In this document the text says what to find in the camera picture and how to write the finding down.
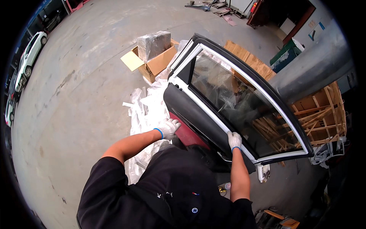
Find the worker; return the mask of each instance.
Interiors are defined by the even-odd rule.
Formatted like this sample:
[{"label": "worker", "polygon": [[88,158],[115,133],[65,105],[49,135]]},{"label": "worker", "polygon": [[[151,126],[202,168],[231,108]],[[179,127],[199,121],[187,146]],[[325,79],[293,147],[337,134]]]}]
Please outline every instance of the worker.
[{"label": "worker", "polygon": [[80,228],[257,228],[242,138],[235,132],[228,132],[233,155],[230,200],[220,195],[199,153],[174,145],[154,154],[140,180],[127,185],[124,163],[158,140],[173,139],[180,126],[176,119],[165,119],[107,149],[81,194],[76,216]]}]

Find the white car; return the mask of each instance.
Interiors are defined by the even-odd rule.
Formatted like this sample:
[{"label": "white car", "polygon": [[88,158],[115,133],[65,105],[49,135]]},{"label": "white car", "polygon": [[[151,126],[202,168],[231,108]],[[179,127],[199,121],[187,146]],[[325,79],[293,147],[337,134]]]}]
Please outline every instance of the white car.
[{"label": "white car", "polygon": [[14,105],[14,103],[12,102],[12,100],[8,99],[8,102],[6,103],[6,110],[5,110],[5,122],[6,122],[6,125],[8,125],[9,127],[11,127],[11,124],[14,121],[13,105]]},{"label": "white car", "polygon": [[15,83],[16,92],[21,92],[23,90],[25,83],[32,74],[34,61],[46,42],[47,34],[45,32],[37,32],[28,43],[20,58],[19,72]]}]

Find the pink paper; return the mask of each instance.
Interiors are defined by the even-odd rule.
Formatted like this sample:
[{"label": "pink paper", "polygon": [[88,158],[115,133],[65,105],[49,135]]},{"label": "pink paper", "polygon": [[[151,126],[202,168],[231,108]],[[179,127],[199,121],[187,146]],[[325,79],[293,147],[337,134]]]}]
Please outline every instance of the pink paper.
[{"label": "pink paper", "polygon": [[235,25],[237,25],[232,19],[231,19],[231,17],[230,16],[227,16],[227,15],[225,15],[225,16],[223,16],[223,18],[224,18],[224,20],[225,21],[227,21],[227,23],[229,23],[231,26],[235,26]]}]

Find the black shirt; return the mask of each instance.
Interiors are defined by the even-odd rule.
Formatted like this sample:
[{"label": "black shirt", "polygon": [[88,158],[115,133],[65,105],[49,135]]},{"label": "black shirt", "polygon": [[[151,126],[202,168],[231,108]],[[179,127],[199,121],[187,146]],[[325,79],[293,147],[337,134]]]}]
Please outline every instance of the black shirt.
[{"label": "black shirt", "polygon": [[[171,228],[130,192],[124,171],[112,157],[93,166],[77,213],[81,228]],[[256,228],[251,202],[222,197],[213,173],[194,152],[171,147],[156,153],[136,186],[166,199],[179,226]]]}]

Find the blue glove cuff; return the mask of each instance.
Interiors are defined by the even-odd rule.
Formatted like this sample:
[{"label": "blue glove cuff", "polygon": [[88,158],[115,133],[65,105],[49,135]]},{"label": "blue glove cuff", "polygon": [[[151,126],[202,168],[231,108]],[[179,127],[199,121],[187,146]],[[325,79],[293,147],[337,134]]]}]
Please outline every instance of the blue glove cuff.
[{"label": "blue glove cuff", "polygon": [[235,148],[240,149],[240,147],[238,147],[238,146],[234,146],[234,147],[231,149],[231,153],[233,152],[233,150],[234,150]]},{"label": "blue glove cuff", "polygon": [[154,130],[158,130],[161,133],[161,139],[160,140],[162,140],[164,136],[163,136],[163,133],[161,132],[161,130],[159,130],[158,128],[154,128]]}]

